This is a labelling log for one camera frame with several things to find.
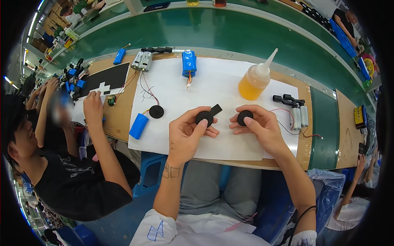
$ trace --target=plastic bottle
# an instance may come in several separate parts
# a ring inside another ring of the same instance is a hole
[[[188,6],[194,6],[194,5],[198,5],[200,3],[199,0],[186,0],[186,4]]]
[[[272,62],[278,48],[270,55],[265,63],[251,66],[238,84],[241,96],[248,100],[256,100],[271,80],[269,65]]]
[[[74,41],[76,42],[80,37],[78,34],[76,34],[72,29],[67,28],[66,29],[66,34]]]
[[[226,7],[227,0],[212,0],[212,4],[215,7]]]

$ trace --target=wrist tattoo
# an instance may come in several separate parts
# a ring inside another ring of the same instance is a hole
[[[179,177],[179,170],[180,170],[180,168],[175,168],[175,167],[169,166],[168,163],[166,162],[165,166],[164,166],[163,177],[177,178],[177,177]]]

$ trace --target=gray pants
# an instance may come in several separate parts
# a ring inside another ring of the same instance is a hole
[[[219,191],[219,164],[191,160],[180,191],[180,215],[222,214],[244,221],[255,212],[261,186],[261,170],[231,167],[227,188]]]

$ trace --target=fingernail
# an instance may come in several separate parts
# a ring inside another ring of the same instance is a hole
[[[250,122],[252,122],[252,118],[246,116],[246,117],[243,119],[243,122],[244,122],[246,125],[249,125]]]
[[[208,120],[207,119],[202,119],[198,124],[202,125],[204,127],[207,127],[208,126]]]

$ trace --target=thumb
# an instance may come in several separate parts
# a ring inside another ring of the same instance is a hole
[[[206,127],[208,126],[208,120],[202,119],[198,125],[194,128],[193,133],[191,134],[191,138],[198,141],[204,135]]]
[[[250,117],[245,117],[243,119],[243,122],[246,124],[246,126],[252,130],[255,134],[261,135],[263,131],[265,130],[264,127],[262,127],[257,121],[253,120]]]

